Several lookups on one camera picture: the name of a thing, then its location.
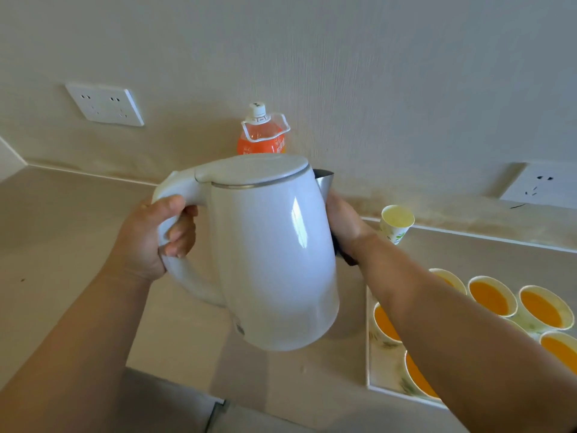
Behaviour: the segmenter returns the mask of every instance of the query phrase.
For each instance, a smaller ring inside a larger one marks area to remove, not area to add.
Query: left hand
[[[152,282],[159,279],[166,269],[159,252],[183,258],[196,240],[195,205],[185,207],[182,196],[169,196],[151,204],[152,197],[143,200],[126,218],[103,271],[114,276],[136,277]],[[159,249],[159,225],[173,216],[181,215],[167,232],[170,242]]]

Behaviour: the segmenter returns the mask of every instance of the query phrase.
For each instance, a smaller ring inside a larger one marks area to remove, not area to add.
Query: forearm
[[[149,282],[99,273],[0,393],[0,430],[97,430],[148,290]]]
[[[529,337],[375,235],[356,244],[356,258],[416,364],[469,429],[577,425],[575,377]]]

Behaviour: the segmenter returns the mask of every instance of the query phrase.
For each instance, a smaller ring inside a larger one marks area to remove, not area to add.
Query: white bottle cap
[[[267,108],[262,101],[255,101],[250,104],[250,115],[246,117],[250,124],[263,124],[270,121],[270,115],[267,115]]]

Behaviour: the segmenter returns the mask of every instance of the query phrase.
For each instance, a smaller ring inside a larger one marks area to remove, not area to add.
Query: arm
[[[141,204],[105,265],[0,393],[0,431],[98,431],[108,414],[152,281],[164,274],[156,229],[184,209],[172,196]],[[167,255],[194,244],[196,207],[169,231]]]
[[[327,213],[415,363],[468,429],[569,433],[577,427],[577,376],[569,369],[380,240],[335,194]]]

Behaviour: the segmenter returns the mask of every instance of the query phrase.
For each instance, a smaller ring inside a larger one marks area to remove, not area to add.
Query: electrical outlet
[[[577,208],[577,164],[527,163],[501,199]]]
[[[136,103],[127,89],[79,84],[66,84],[66,89],[90,121],[144,125]]]

